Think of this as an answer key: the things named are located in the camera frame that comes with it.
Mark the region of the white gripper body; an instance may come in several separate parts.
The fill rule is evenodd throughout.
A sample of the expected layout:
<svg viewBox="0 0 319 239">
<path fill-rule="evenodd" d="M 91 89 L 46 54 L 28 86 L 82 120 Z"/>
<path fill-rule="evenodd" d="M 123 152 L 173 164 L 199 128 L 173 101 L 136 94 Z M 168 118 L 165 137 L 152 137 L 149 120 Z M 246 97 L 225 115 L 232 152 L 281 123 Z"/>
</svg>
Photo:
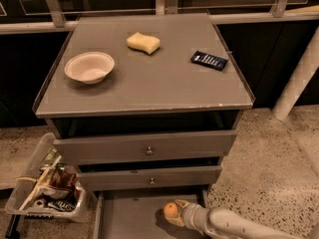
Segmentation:
<svg viewBox="0 0 319 239">
<path fill-rule="evenodd" d="M 188 203 L 182 208 L 181 218 L 184 225 L 198 232 L 209 233 L 211 224 L 209 221 L 210 209 L 196 203 Z"/>
</svg>

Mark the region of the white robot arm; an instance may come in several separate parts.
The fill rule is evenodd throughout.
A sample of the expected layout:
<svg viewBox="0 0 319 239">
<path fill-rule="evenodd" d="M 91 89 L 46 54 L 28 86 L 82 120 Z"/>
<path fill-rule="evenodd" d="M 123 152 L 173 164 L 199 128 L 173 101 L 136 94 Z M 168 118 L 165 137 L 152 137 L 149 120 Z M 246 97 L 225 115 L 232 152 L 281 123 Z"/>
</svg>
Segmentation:
<svg viewBox="0 0 319 239">
<path fill-rule="evenodd" d="M 181 199 L 167 203 L 163 215 L 169 223 L 211 239 L 302 239 L 245 219 L 227 208 L 208 209 Z"/>
</svg>

